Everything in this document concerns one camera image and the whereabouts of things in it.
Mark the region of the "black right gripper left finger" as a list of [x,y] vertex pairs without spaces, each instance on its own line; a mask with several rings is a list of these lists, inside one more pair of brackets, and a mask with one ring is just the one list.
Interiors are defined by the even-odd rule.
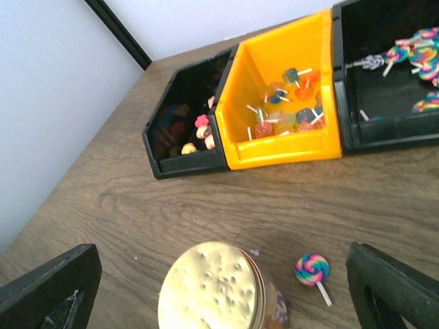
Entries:
[[80,244],[1,287],[2,328],[86,328],[102,264]]

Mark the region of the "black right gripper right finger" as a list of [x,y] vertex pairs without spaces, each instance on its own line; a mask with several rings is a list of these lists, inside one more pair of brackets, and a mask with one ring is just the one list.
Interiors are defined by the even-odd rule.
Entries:
[[351,244],[348,290],[362,328],[438,327],[438,281],[365,243]]

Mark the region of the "clear plastic jar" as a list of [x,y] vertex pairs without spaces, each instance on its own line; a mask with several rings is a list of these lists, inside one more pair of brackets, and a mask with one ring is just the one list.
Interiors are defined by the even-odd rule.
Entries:
[[289,306],[282,293],[271,283],[264,284],[262,328],[289,328]]

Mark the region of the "round white jar lid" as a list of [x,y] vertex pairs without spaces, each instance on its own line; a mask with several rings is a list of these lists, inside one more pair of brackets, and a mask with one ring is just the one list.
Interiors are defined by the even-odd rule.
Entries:
[[167,272],[158,294],[158,327],[251,328],[258,296],[256,274],[238,248],[203,242]]

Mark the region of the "black bin with star candies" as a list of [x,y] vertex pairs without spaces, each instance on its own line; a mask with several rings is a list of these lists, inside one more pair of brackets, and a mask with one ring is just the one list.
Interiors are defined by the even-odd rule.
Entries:
[[177,69],[143,132],[157,180],[227,171],[215,118],[237,46]]

